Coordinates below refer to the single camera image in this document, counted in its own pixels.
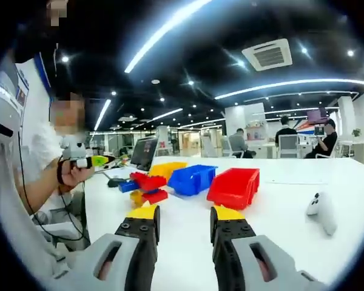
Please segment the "person's left hand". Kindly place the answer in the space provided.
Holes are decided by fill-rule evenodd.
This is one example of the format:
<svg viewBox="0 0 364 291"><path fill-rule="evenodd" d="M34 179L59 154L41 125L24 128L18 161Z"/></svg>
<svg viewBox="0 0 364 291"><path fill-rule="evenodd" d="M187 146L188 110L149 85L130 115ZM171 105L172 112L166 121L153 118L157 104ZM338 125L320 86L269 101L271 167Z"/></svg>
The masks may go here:
<svg viewBox="0 0 364 291"><path fill-rule="evenodd" d="M70 161L65 160L62 162L61 184L69 187L77 186L79 183L90 178L94 172L94 167L89 169L78 168L77 166L71 166Z"/></svg>

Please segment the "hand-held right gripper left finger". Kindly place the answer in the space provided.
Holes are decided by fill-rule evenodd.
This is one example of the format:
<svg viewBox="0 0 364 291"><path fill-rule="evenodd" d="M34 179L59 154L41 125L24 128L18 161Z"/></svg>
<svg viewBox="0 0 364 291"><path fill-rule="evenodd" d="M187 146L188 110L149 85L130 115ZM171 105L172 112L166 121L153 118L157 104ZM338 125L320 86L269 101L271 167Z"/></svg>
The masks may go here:
<svg viewBox="0 0 364 291"><path fill-rule="evenodd" d="M137 208L50 279L50 290L150 290L159 239L160 207Z"/></svg>

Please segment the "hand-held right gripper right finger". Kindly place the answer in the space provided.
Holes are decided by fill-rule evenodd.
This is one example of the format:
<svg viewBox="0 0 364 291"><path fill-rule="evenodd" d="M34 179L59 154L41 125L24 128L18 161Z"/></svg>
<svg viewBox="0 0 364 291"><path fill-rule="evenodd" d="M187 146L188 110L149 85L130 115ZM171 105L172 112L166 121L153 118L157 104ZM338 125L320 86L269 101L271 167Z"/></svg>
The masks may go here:
<svg viewBox="0 0 364 291"><path fill-rule="evenodd" d="M256 235L236 210L211 207L211 243L219 290L328 289L297 270L292 256L267 236Z"/></svg>

